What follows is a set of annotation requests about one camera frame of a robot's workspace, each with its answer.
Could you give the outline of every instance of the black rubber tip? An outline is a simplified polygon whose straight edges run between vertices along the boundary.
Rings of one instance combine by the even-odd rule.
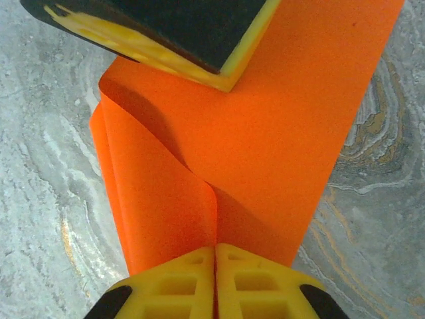
[[[84,319],[114,319],[132,293],[130,286],[120,286],[105,293]]]
[[[310,284],[299,287],[320,319],[349,319],[330,294]]]

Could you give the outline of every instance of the rectangular hole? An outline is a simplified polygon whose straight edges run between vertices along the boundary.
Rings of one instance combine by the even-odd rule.
[[[235,254],[228,254],[227,257],[230,261],[241,261],[241,260],[243,260],[242,258],[240,258],[238,255],[235,255]]]
[[[147,305],[141,319],[189,319],[192,307],[190,305],[175,304],[172,306]]]
[[[238,272],[234,276],[234,283],[239,291],[279,290],[272,275],[266,272]]]
[[[240,303],[243,319],[288,319],[283,300],[245,300]]]
[[[204,262],[204,257],[191,257],[186,260],[186,263],[190,265],[200,265]]]
[[[191,295],[197,289],[197,278],[194,276],[167,276],[161,280],[154,294],[159,295]]]

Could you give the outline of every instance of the orange sheet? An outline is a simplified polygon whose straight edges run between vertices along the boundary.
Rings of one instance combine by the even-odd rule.
[[[217,242],[290,265],[401,6],[282,1],[229,94],[117,58],[91,129],[130,274]]]

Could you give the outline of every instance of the stone surface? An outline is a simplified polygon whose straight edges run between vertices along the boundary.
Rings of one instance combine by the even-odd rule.
[[[425,3],[407,0],[294,268],[351,318],[425,318]],[[114,56],[0,8],[0,318],[82,318],[127,275],[88,119]]]

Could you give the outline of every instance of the gray marble surface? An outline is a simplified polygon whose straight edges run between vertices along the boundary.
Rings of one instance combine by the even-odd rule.
[[[0,318],[82,318],[127,275],[88,119],[114,56],[0,6]],[[407,0],[294,268],[351,318],[425,318],[425,3]]]

